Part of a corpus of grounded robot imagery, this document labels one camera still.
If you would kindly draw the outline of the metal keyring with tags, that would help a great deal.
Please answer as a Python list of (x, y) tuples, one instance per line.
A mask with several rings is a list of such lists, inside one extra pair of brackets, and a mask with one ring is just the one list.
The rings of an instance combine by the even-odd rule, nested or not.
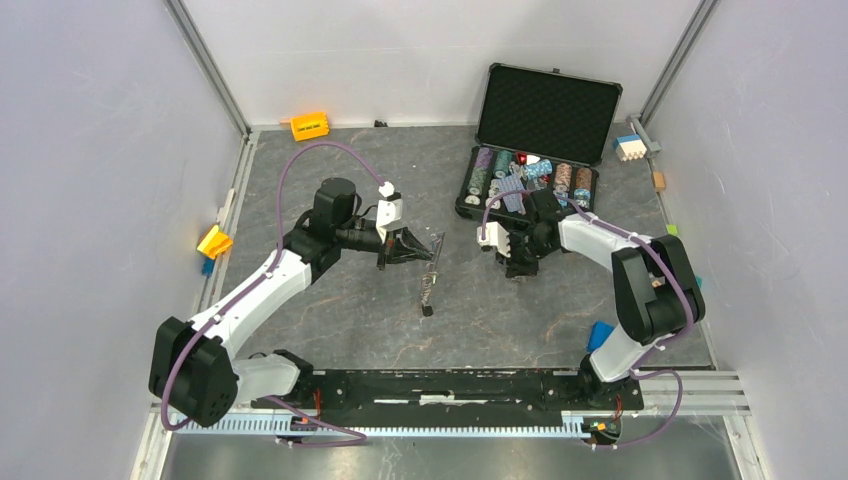
[(432, 235), (432, 241), (430, 244), (431, 258), (426, 264), (420, 291), (420, 309), (424, 317), (430, 317), (434, 313), (434, 308), (431, 304), (431, 297), (438, 276), (437, 265), (442, 252), (444, 238), (444, 232)]

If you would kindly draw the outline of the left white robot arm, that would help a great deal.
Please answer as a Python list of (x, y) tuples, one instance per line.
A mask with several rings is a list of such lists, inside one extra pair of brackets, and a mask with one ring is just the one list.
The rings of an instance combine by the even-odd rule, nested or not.
[(166, 319), (157, 329), (148, 380), (161, 401), (160, 414), (174, 408), (186, 421), (209, 427), (234, 405), (278, 396), (290, 407), (306, 405), (314, 381), (291, 354), (252, 359), (236, 355), (253, 333), (287, 301), (320, 279), (345, 250), (374, 253), (388, 264), (429, 261), (430, 251), (402, 221), (403, 200), (395, 187), (379, 186), (373, 219), (361, 215), (353, 182), (329, 178), (311, 209), (284, 234), (264, 263), (246, 280), (188, 321)]

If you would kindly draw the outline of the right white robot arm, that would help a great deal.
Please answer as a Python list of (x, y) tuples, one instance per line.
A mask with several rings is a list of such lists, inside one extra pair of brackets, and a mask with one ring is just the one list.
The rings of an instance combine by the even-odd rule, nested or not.
[(488, 221), (480, 246), (495, 249), (510, 276), (529, 276), (541, 259), (560, 250), (579, 254), (612, 275), (617, 325), (587, 354), (577, 392), (591, 408), (612, 401), (627, 379), (641, 380), (647, 356), (689, 333), (706, 314), (703, 294), (685, 246), (675, 235), (650, 237), (627, 231), (584, 210), (563, 208), (549, 191), (526, 192), (531, 222), (509, 231)]

